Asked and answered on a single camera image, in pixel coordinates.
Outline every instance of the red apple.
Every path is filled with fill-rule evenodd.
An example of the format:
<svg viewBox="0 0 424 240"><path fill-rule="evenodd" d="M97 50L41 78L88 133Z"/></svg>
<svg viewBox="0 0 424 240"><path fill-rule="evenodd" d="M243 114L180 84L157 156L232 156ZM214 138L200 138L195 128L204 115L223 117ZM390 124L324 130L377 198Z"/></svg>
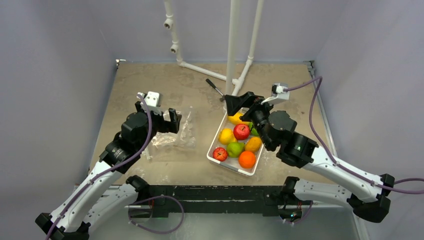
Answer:
<svg viewBox="0 0 424 240"><path fill-rule="evenodd" d="M213 150L213 158L220 162L224 162L228 158L228 152L223 147L217 147Z"/></svg>
<svg viewBox="0 0 424 240"><path fill-rule="evenodd" d="M248 139L249 134L251 134L249 126L243 123L237 124L232 132L237 140L246 140Z"/></svg>

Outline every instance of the lemon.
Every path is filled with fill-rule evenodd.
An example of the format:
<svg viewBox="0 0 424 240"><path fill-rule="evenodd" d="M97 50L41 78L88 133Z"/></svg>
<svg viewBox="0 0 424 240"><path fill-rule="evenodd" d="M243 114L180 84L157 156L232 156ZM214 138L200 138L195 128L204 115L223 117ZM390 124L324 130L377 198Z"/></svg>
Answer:
<svg viewBox="0 0 424 240"><path fill-rule="evenodd" d="M261 146L262 146L261 139L257 136L254 136L251 139L249 139L249 141L246 143L246 145L244 146L244 150L255 153L261 148Z"/></svg>
<svg viewBox="0 0 424 240"><path fill-rule="evenodd" d="M248 125L249 124L248 121L242 121L242 120L240 120L240 117L241 116L243 116L243 114L241 112L237 112L236 114L234 114L234 116L227 116L227 118L234 125L237 125L237 124L246 124L246 125Z"/></svg>
<svg viewBox="0 0 424 240"><path fill-rule="evenodd" d="M218 140L221 144L228 145L229 143L237 142L234 137L233 131L229 128L224 128L220 133Z"/></svg>

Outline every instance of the cable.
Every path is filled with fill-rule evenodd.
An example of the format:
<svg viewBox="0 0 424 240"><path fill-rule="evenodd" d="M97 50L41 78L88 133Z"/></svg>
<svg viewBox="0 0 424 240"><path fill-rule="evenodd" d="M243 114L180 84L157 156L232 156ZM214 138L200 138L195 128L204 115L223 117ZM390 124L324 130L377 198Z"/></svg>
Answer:
<svg viewBox="0 0 424 240"><path fill-rule="evenodd" d="M284 224L290 224L290 225L295 225L295 224L300 224L303 220L305 220L305 218L309 215L309 213L311 212L312 209L312 205L314 204L313 201L310 201L309 207L307 209L307 211L305 212L305 214L299 219L299 221L284 221Z"/></svg>
<svg viewBox="0 0 424 240"><path fill-rule="evenodd" d="M150 140L150 136L152 135L152 116L151 113L149 111L149 108L147 106L147 103L145 101L145 99L143 98L143 96L141 96L140 94L137 94L138 98L140 98L141 102L144 104L145 106L145 110L147 112L147 120L148 120L148 132L147 132L147 137L146 140L143 144L143 146L140 148L140 150L138 150L138 152L136 152L134 155L132 155L130 158L128 158L127 160L116 164L115 166L108 168L104 171L102 171L99 174L96 174L96 176L94 176L92 179L90 179L89 183L87 183L86 185L84 185L81 190L79 190L71 199L70 201L67 203L67 205L63 208L63 210L59 213L60 217L57 217L56 220L53 222L53 224L51 225L50 229L47 232L47 235L45 237L45 240L49 240L50 236L53 233L53 230L55 229L56 225L59 223L59 221L62 219L62 216L64 216L64 214L68 211L68 209L71 207L71 205L78 199L79 196L81 196L81 194L83 194L83 192L91 185L91 183L94 183L97 179L99 179L101 176L105 175L108 172L111 172L117 168L122 167L123 165L131 162L132 160L134 160L137 156L140 156L142 154L142 152L144 151L144 149L146 149L147 145L149 144L149 140Z"/></svg>
<svg viewBox="0 0 424 240"><path fill-rule="evenodd" d="M315 103L315 99L317 98L318 95L318 90L320 89L321 86L321 82L323 81L323 77L322 76L318 76L308 82L305 82L299 86L295 86L295 87L291 87L291 88L285 88L283 91L284 92L289 92L289 91L293 91L293 90L297 90L300 88L305 87L306 85L309 85L315 81L318 81L318 84L316 85L315 88L315 92L313 93L313 97L312 97L312 102L310 103L310 108L309 108L309 125L310 128L313 132L313 134L315 135L315 137L318 139L318 141L321 143L322 147L324 148L325 152L327 153L328 157L331 159L331 161L338 166L339 168L341 168L342 170L344 170L345 172L350 173L351 175L364 180L365 182L371 184L372 186L377 186L379 188L382 189L386 189L389 191L393 191L393 192L398 192L398 193L402 193L402 194L424 194L424 190L419 190L419 191L412 191L412 190L403 190L403 189L398 189L398 188L393 188L393 187L389 187L389 186L384 186L381 184L375 184L375 182L373 180L370 180L360 174L357 174L356 172L350 170L349 168L339 164L336 159L334 158L334 156L332 155L330 149L328 148L328 146L324 143L323 139L318 135L317 131L314 128L314 125L312 124L312 110L314 109L314 103ZM403 183L403 182L411 182L411 181L420 181L420 182L424 182L424 178L419 178L419 177L414 177L414 178L406 178L406 179L401 179L398 181L395 181L394 184L399 184L399 183Z"/></svg>
<svg viewBox="0 0 424 240"><path fill-rule="evenodd" d="M141 201L136 201L132 205L139 205L139 204L145 203L147 201L160 199L160 198L166 198L166 199L171 199L171 200L175 201L178 204L179 208L181 209L181 220L179 221L179 223L176 227L174 227L171 230L167 230L167 231L156 231L156 230L150 229L148 227L142 226L142 225L136 223L135 221L133 221L131 219L130 210L128 210L129 223L135 225L136 227L144 229L148 232L154 233L154 234L170 234L170 233L174 232L175 230L177 230L179 227L181 227L181 225L183 224L183 221L184 221L184 208L183 208L183 205L181 205L181 203L172 196L166 196L166 195L154 196L154 197L150 197L150 198L147 198L147 199L144 199L144 200L141 200Z"/></svg>

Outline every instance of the tan tabletop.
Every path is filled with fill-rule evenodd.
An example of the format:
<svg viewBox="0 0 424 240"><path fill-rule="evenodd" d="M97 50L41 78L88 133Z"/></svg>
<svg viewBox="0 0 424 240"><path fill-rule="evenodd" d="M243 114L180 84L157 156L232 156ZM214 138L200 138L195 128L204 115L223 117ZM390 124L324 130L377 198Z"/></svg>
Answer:
<svg viewBox="0 0 424 240"><path fill-rule="evenodd" d="M225 64L197 64L199 67L225 74ZM238 78L244 64L237 64L235 77ZM123 63L119 65L107 109L98 134L97 144L91 160L91 168L99 159L105 146L121 130L126 117L136 111L134 103L137 92L154 91L163 94L162 110L174 108L177 111L193 107L196 137L195 149L182 147L153 151L152 159L142 155L116 184L125 183L127 177L139 175L151 185L282 185L287 176L297 176L314 182L331 183L318 174L296 167L290 167L275 157L275 152L264 149L253 176L244 176L225 167L211 163L206 154L224 116L220 95L205 79L225 91L225 82L202 73L177 66L175 63L142 64ZM273 83L287 83L294 87L310 80L310 74L303 64L256 64L247 73L239 95L247 91L265 98L271 95ZM278 104L275 110L285 110L297 121L296 131L317 140L308 122L309 108L314 94L310 84L290 92L290 100ZM326 129L320 108L315 102L312 115L314 126L323 139Z"/></svg>

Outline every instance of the green apple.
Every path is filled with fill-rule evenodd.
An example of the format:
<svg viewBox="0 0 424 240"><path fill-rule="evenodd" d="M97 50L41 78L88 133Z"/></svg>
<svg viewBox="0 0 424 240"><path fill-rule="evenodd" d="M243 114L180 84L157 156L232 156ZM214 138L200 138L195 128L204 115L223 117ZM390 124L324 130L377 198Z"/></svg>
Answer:
<svg viewBox="0 0 424 240"><path fill-rule="evenodd" d="M253 127L253 122L249 122L249 129L250 129L250 134L252 134L253 136L259 137L258 131L256 131L256 128Z"/></svg>
<svg viewBox="0 0 424 240"><path fill-rule="evenodd" d="M245 144L243 142L230 142L226 146L226 151L230 158L238 158L245 149Z"/></svg>

